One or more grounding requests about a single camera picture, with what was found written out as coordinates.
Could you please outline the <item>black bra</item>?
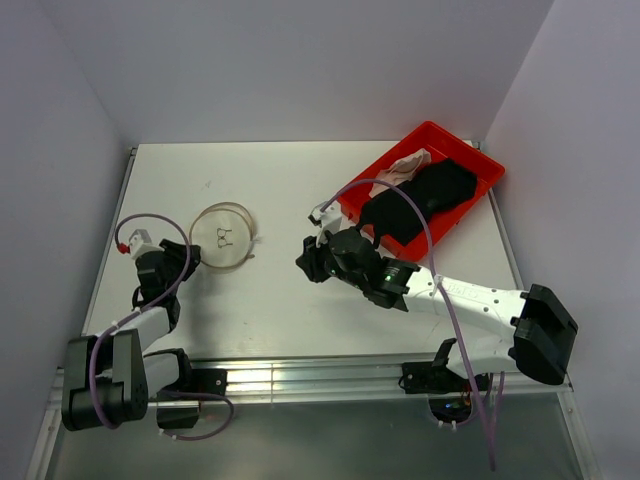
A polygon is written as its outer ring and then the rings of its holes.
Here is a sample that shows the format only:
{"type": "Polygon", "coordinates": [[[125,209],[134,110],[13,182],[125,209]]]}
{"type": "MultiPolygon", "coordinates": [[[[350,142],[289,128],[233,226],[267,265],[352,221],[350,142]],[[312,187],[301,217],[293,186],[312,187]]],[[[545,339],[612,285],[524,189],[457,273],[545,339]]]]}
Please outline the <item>black bra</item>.
{"type": "MultiPolygon", "coordinates": [[[[425,166],[412,179],[400,183],[398,188],[429,222],[434,214],[452,210],[472,199],[477,183],[477,176],[472,171],[447,158],[425,166]]],[[[389,188],[363,205],[357,228],[367,225],[372,226],[376,242],[383,236],[390,236],[403,247],[424,232],[413,208],[389,188]]]]}

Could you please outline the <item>white mesh laundry bag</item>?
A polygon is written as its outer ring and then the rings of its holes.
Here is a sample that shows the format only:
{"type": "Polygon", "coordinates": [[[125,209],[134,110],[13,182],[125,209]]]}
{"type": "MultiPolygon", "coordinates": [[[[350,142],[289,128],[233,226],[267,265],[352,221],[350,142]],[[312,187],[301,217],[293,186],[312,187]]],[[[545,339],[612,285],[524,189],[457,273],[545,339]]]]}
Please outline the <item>white mesh laundry bag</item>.
{"type": "Polygon", "coordinates": [[[257,222],[236,202],[219,202],[201,211],[189,227],[188,238],[201,247],[201,263],[216,274],[241,268],[255,257],[257,222]]]}

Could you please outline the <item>pink bra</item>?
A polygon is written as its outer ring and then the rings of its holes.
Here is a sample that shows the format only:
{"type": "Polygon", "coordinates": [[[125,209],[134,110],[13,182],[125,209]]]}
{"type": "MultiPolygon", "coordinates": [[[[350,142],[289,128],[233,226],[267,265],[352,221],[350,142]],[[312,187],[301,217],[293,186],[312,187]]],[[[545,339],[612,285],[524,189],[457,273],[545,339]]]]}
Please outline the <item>pink bra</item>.
{"type": "Polygon", "coordinates": [[[369,197],[374,198],[386,191],[388,189],[387,184],[399,186],[403,182],[411,180],[422,167],[428,165],[431,161],[431,153],[424,148],[396,160],[389,167],[377,173],[376,179],[383,181],[384,184],[374,183],[369,192],[369,197]]]}

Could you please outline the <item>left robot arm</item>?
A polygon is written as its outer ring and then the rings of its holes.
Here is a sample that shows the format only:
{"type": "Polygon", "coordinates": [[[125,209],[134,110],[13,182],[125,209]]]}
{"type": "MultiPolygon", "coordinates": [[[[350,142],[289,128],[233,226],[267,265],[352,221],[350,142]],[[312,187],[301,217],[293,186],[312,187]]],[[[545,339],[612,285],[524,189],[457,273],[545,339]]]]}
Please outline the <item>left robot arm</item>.
{"type": "Polygon", "coordinates": [[[139,286],[135,317],[108,333],[70,340],[64,358],[61,415],[64,427],[80,431],[143,418],[148,399],[166,386],[185,384],[191,375],[181,348],[143,353],[177,326],[177,287],[195,272],[201,247],[167,239],[136,256],[139,286]]]}

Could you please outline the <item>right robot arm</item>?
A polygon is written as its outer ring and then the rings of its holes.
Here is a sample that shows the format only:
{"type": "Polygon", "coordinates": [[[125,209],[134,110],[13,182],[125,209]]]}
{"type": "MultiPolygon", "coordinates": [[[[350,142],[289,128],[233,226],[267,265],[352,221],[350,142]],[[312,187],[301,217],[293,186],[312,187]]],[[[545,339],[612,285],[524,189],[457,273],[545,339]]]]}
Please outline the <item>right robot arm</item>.
{"type": "Polygon", "coordinates": [[[447,317],[481,330],[479,339],[442,343],[433,365],[444,376],[518,371],[545,385],[565,380],[578,325],[546,286],[504,290],[442,277],[380,255],[354,228],[324,241],[305,238],[296,264],[310,281],[338,279],[381,308],[447,317]]]}

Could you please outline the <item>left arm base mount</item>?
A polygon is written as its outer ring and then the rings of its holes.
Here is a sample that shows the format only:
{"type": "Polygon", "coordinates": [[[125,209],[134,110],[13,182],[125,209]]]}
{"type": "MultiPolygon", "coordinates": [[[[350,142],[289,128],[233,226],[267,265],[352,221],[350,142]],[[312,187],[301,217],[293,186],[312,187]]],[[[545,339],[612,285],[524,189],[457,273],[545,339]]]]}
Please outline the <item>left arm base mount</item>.
{"type": "MultiPolygon", "coordinates": [[[[224,396],[228,372],[225,369],[193,369],[188,380],[166,387],[171,392],[206,393],[224,396]]],[[[193,428],[201,413],[201,400],[192,407],[162,407],[156,410],[156,421],[160,428],[186,430],[193,428]]]]}

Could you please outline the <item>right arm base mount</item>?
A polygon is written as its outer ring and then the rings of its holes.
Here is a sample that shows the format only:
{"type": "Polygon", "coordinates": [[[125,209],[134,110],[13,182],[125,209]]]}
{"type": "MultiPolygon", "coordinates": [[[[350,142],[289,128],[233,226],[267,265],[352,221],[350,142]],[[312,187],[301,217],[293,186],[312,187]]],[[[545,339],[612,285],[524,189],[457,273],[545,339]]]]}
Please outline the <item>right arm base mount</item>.
{"type": "Polygon", "coordinates": [[[398,386],[406,394],[471,393],[468,379],[449,371],[443,366],[434,366],[431,361],[405,362],[401,365],[398,386]]]}

